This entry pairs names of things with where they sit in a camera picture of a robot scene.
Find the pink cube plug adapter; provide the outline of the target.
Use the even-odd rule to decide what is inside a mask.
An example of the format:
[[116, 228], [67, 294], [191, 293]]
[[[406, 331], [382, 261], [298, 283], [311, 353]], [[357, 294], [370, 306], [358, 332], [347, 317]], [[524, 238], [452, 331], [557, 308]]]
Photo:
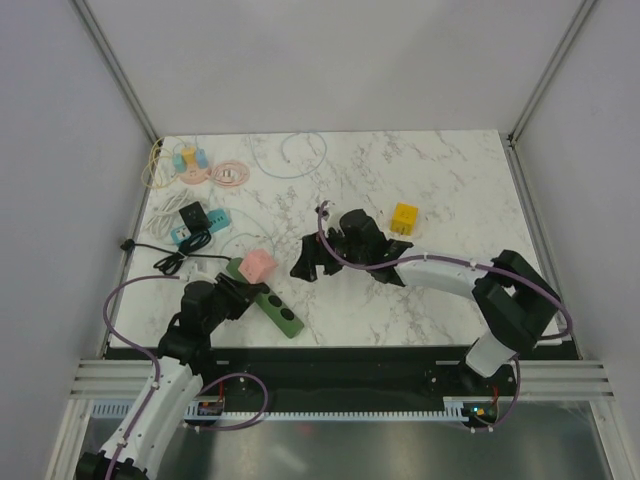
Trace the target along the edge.
[[264, 249], [250, 251], [241, 261], [238, 271], [251, 284], [264, 283], [277, 267], [277, 262]]

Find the yellow cube plug adapter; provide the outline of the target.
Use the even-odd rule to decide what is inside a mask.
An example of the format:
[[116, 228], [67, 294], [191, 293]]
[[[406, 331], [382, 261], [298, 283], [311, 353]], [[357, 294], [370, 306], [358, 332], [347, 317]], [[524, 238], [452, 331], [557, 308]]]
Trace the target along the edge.
[[419, 209], [413, 205], [398, 202], [390, 220], [390, 231], [403, 236], [414, 233]]

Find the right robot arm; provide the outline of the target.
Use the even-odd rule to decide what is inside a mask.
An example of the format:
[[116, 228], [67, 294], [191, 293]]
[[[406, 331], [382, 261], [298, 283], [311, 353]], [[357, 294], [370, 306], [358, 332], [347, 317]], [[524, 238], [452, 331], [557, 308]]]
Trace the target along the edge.
[[303, 237], [293, 278], [314, 282], [345, 267], [399, 287], [427, 287], [476, 303], [487, 325], [465, 354], [458, 381], [483, 392], [499, 368], [531, 352], [560, 309], [560, 298], [517, 252], [504, 250], [489, 263], [429, 253], [409, 241], [388, 238], [364, 210], [331, 214], [316, 209], [318, 226]]

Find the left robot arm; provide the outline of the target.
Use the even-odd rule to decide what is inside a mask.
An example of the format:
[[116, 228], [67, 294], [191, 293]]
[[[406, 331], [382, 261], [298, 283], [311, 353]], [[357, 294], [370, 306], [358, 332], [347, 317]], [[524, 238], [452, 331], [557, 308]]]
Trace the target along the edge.
[[81, 456], [75, 468], [77, 479], [155, 479], [171, 437], [183, 423], [191, 402], [231, 379], [254, 381], [262, 390], [263, 403], [250, 419], [221, 426], [221, 431], [252, 426], [266, 413], [269, 394], [261, 379], [248, 372], [220, 377], [211, 359], [212, 332], [227, 320], [239, 319], [264, 292], [264, 287], [238, 281], [224, 273], [212, 281], [187, 283], [180, 310], [170, 320], [157, 352], [152, 353], [119, 333], [108, 310], [112, 299], [124, 287], [161, 278], [148, 275], [126, 281], [105, 300], [102, 315], [109, 333], [146, 356], [152, 371], [132, 408], [99, 452], [86, 452]]

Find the green power strip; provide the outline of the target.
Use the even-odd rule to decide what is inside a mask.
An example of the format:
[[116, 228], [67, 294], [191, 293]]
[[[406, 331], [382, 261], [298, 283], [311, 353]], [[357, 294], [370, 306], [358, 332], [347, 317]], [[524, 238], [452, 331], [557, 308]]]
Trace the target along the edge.
[[261, 292], [254, 298], [254, 303], [288, 339], [297, 337], [304, 329], [303, 321], [269, 285], [262, 282], [257, 286]]

